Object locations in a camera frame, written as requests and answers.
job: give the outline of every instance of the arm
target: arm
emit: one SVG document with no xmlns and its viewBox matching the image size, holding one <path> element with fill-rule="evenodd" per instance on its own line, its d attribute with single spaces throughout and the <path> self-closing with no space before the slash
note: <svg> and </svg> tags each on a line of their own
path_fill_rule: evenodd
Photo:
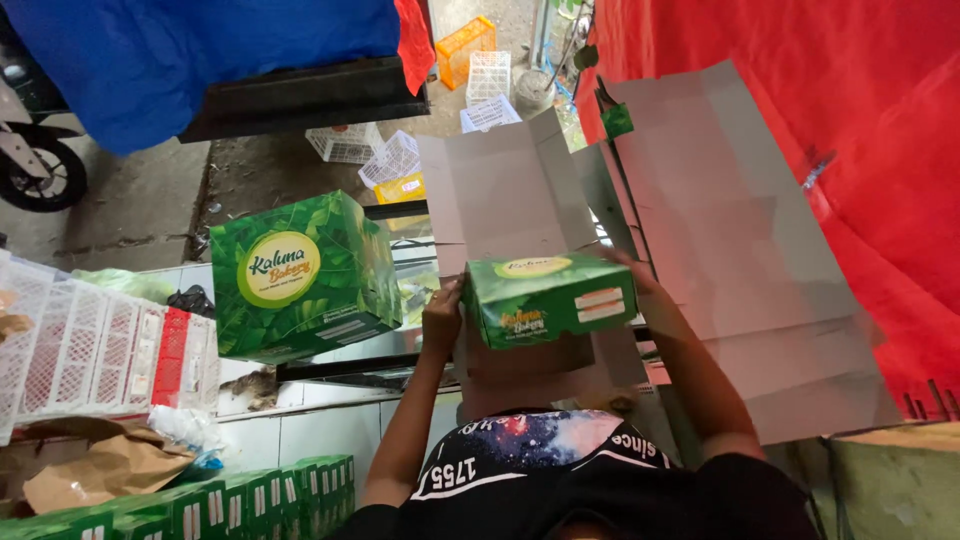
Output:
<svg viewBox="0 0 960 540">
<path fill-rule="evenodd" d="M 764 459 L 747 406 L 670 295 L 623 252 L 609 250 L 606 256 L 633 270 L 637 305 L 700 437 L 704 459 L 729 453 Z"/>
<path fill-rule="evenodd" d="M 417 489 L 437 388 L 460 331 L 461 287 L 460 279 L 448 283 L 423 310 L 423 349 L 373 456 L 360 506 L 400 506 Z"/>
</svg>

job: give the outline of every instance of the galaxy print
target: galaxy print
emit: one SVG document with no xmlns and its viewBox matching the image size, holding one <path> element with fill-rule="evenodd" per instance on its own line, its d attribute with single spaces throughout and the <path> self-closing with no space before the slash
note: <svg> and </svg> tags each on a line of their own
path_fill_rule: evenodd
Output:
<svg viewBox="0 0 960 540">
<path fill-rule="evenodd" d="M 519 469 L 557 467 L 600 447 L 623 420 L 599 410 L 491 417 L 456 431 L 465 449 Z"/>
</svg>

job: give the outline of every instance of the blue tarp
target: blue tarp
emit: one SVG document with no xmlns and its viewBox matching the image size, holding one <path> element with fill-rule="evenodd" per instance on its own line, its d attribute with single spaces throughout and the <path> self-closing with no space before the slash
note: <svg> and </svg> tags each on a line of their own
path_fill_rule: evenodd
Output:
<svg viewBox="0 0 960 540">
<path fill-rule="evenodd" d="M 0 0 L 36 61 L 116 154 L 186 128 L 212 83 L 396 54 L 393 0 Z"/>
</svg>

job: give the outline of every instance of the orange plastic crate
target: orange plastic crate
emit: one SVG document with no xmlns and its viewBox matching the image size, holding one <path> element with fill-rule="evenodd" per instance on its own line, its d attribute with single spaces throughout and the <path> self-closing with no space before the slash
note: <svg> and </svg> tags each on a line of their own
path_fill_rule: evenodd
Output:
<svg viewBox="0 0 960 540">
<path fill-rule="evenodd" d="M 470 53 L 496 50 L 496 27 L 481 15 L 453 34 L 437 42 L 437 66 L 440 80 L 454 90 L 467 81 Z"/>
</svg>

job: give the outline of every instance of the motorcycle wheel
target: motorcycle wheel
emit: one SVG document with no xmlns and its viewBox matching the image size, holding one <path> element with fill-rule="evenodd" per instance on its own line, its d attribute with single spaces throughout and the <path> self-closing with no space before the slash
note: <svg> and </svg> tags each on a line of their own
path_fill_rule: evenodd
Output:
<svg viewBox="0 0 960 540">
<path fill-rule="evenodd" d="M 57 212 L 79 203 L 86 194 L 86 169 L 80 158 L 47 133 L 22 135 L 53 176 L 34 178 L 10 158 L 0 156 L 0 199 L 31 212 Z"/>
</svg>

